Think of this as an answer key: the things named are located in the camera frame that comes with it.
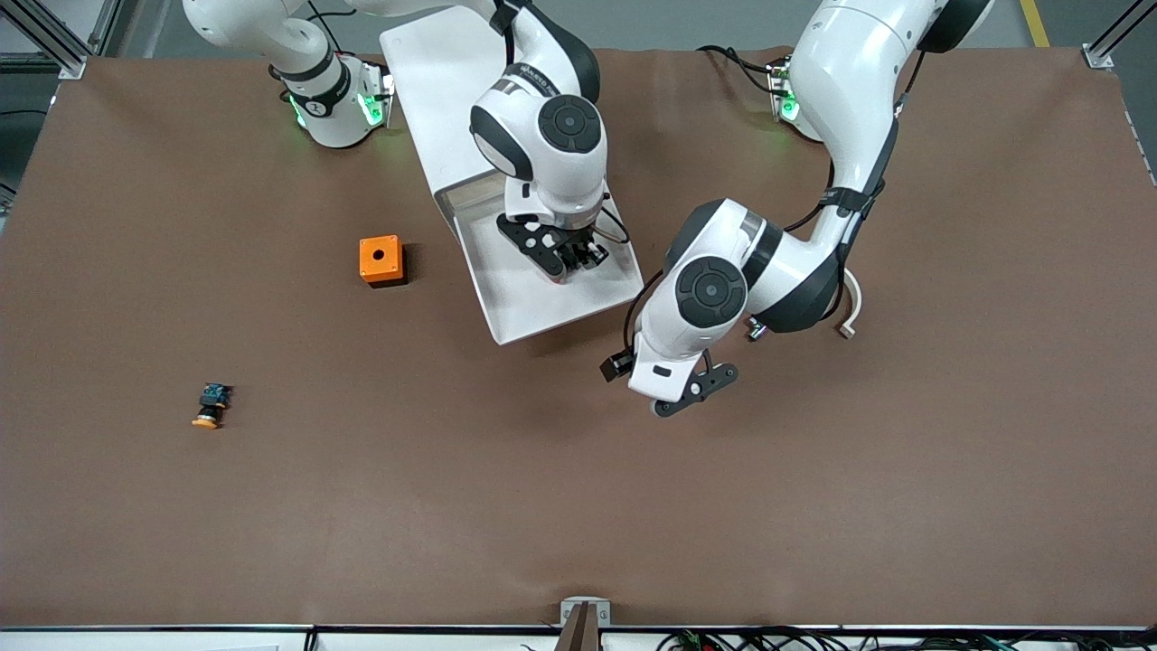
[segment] orange box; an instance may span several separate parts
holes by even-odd
[[[362,280],[374,288],[405,284],[405,247],[397,235],[362,239],[358,252]]]

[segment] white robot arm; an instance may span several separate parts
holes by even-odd
[[[606,130],[594,52],[529,0],[346,2],[382,16],[459,5],[507,36],[510,65],[470,112],[479,150],[507,175],[498,227],[552,280],[602,262],[592,236],[607,197]]]
[[[635,321],[633,346],[603,365],[655,399],[659,416],[735,380],[730,365],[694,371],[750,311],[774,333],[812,327],[834,306],[860,224],[883,188],[896,143],[897,79],[918,47],[955,47],[992,0],[825,0],[790,58],[793,124],[821,140],[833,182],[806,241],[730,199],[692,210],[666,252],[665,278]]]
[[[202,38],[230,50],[264,54],[288,89],[297,120],[326,147],[356,145],[385,121],[389,81],[382,69],[337,53],[322,30],[289,17],[305,0],[184,0]]]

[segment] metal clamp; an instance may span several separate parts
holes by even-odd
[[[599,629],[611,626],[611,602],[597,597],[572,597],[559,606],[562,632],[554,651],[599,651]]]
[[[583,604],[595,607],[595,621],[598,628],[611,626],[611,601],[600,597],[568,597],[559,605],[559,626],[566,627],[575,608],[581,608]]]

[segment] white bracket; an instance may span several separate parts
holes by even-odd
[[[600,597],[568,597],[559,605],[559,626],[565,627],[570,612],[577,608],[583,601],[590,602],[598,615],[596,622],[598,628],[611,626],[611,601]]]
[[[850,340],[856,336],[856,330],[852,327],[852,323],[860,316],[860,308],[863,306],[864,296],[863,290],[860,288],[860,281],[856,280],[852,269],[846,266],[843,267],[843,286],[848,288],[848,295],[852,296],[852,313],[843,319],[843,323],[840,323],[840,335],[845,340]]]
[[[1085,57],[1085,62],[1089,64],[1089,67],[1092,69],[1113,69],[1113,57],[1107,53],[1103,57],[1093,54],[1088,43],[1081,44],[1081,52]]]
[[[60,68],[60,74],[57,75],[57,79],[59,79],[60,81],[76,81],[78,79],[82,79],[84,76],[84,68],[87,66],[88,66],[88,57],[81,57],[80,67],[76,68],[76,72],[62,67]]]

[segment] brown mat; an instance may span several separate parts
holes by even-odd
[[[600,60],[646,272],[700,202],[818,197],[738,69]],[[860,335],[737,330],[670,421],[598,375],[621,309],[496,347],[406,132],[314,146],[264,68],[61,86],[0,237],[0,623],[1154,621],[1157,192],[1075,50],[929,58]],[[384,232],[415,278],[371,290]]]

